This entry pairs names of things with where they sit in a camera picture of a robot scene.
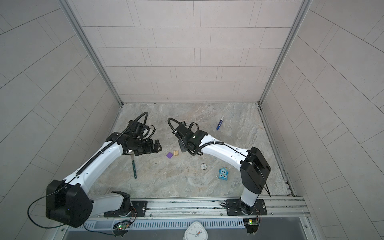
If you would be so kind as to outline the purple wood cube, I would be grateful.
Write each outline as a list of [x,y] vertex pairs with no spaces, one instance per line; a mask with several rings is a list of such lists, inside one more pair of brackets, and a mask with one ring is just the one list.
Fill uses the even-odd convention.
[[168,157],[169,159],[171,159],[173,156],[174,156],[174,154],[171,153],[171,152],[169,152],[169,153],[167,154],[167,157]]

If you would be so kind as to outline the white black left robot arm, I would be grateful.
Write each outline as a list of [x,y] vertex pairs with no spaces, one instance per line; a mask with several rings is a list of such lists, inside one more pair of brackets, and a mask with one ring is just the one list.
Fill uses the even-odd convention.
[[62,181],[53,180],[47,186],[46,217],[77,228],[89,217],[96,215],[126,217],[132,214],[133,206],[128,193],[113,191],[107,195],[90,197],[90,188],[120,156],[140,156],[161,150],[162,146],[158,140],[142,141],[126,134],[112,133],[102,147],[79,169]]

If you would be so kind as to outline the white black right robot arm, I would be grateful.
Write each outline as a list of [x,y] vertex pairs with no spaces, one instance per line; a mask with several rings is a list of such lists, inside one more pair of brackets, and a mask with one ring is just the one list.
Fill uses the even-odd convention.
[[257,200],[263,189],[270,192],[267,179],[271,173],[271,167],[258,148],[252,147],[246,150],[231,146],[200,130],[197,123],[179,122],[169,118],[168,124],[179,140],[182,152],[188,152],[192,156],[204,154],[214,156],[232,165],[241,173],[243,193],[234,206],[227,204],[227,209],[242,212],[248,216],[262,214],[262,207]]

